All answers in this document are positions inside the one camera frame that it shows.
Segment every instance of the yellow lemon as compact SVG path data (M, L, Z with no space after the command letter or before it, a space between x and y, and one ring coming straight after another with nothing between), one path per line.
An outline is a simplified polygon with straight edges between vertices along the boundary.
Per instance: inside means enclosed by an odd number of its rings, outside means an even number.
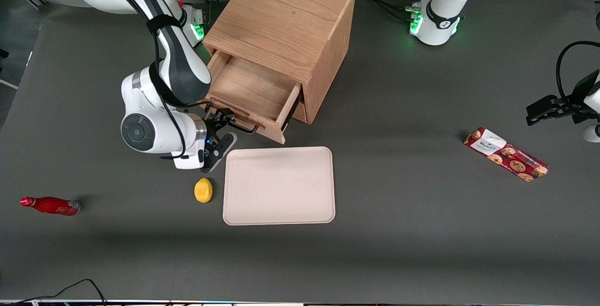
M208 178L199 180L194 186L194 196L198 202L208 203L212 198L212 184Z

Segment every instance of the product label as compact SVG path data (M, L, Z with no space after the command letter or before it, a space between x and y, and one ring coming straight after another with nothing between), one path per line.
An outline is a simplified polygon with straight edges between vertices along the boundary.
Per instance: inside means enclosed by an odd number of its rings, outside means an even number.
M489 156L504 148L505 145L506 140L486 129L481 138L471 144L471 148Z

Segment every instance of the wooden cabinet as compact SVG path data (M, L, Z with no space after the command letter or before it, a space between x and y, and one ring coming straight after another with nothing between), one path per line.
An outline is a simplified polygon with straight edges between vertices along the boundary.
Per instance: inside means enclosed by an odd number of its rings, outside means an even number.
M204 38L206 99L236 122L285 142L293 118L311 124L348 50L354 0L231 0Z

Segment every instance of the white cable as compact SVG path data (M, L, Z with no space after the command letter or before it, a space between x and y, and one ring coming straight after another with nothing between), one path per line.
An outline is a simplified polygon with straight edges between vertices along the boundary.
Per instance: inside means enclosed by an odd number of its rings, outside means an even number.
M4 86L12 88L13 90L18 90L19 89L19 87L13 85L10 82L6 82L6 81L2 80L1 78L0 78L0 83L3 84Z

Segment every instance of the open drawer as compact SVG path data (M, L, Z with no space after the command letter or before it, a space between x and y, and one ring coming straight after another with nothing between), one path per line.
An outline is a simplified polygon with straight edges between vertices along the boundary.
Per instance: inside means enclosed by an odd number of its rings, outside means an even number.
M235 122L279 143L291 112L300 106L301 84L242 58L216 50L208 63L212 82L206 100L229 108Z

